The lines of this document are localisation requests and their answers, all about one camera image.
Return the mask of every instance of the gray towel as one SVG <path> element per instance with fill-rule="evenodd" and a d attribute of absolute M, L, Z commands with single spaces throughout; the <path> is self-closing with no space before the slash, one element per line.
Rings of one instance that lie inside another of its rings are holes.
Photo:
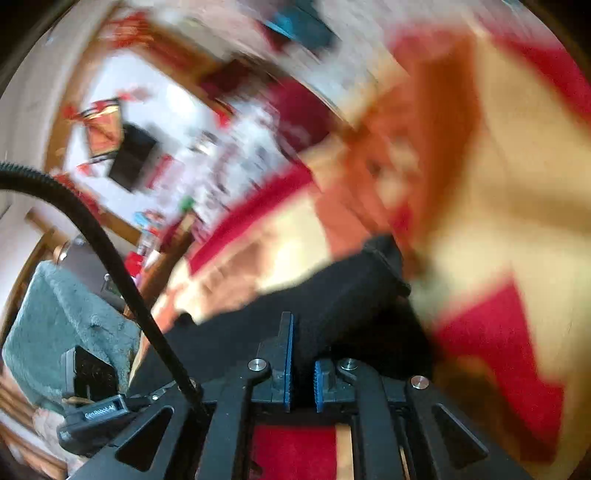
<path fill-rule="evenodd" d="M 2 358 L 33 405 L 63 414 L 61 355 L 82 346 L 115 367 L 119 390 L 125 391 L 139 334 L 134 322 L 46 261 L 35 270 Z"/>

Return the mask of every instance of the metal screw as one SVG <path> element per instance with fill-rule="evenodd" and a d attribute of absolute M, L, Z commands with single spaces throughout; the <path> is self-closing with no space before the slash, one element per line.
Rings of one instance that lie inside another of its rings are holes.
<path fill-rule="evenodd" d="M 255 358 L 248 362 L 248 368 L 250 368 L 253 372 L 260 372 L 267 367 L 267 362 L 265 362 L 262 358 Z"/>
<path fill-rule="evenodd" d="M 417 390 L 425 390 L 429 386 L 429 379 L 422 375 L 415 375 L 410 379 L 410 384 Z"/>
<path fill-rule="evenodd" d="M 194 379 L 189 378 L 189 381 L 191 382 L 191 385 L 193 386 L 193 388 L 197 388 L 197 382 Z M 178 391 L 181 391 L 181 387 L 179 385 L 177 385 L 177 388 L 178 388 Z"/>
<path fill-rule="evenodd" d="M 340 361 L 340 367 L 343 370 L 347 370 L 347 372 L 351 372 L 351 370 L 355 370 L 357 368 L 357 362 L 352 358 L 345 358 Z"/>

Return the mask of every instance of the black speaker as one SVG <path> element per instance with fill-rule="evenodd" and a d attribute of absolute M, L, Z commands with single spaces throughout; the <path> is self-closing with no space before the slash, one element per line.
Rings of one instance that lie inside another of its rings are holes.
<path fill-rule="evenodd" d="M 109 178 L 131 192 L 137 187 L 142 169 L 158 142 L 133 124 L 124 124 L 123 132 L 123 141 L 109 170 Z"/>

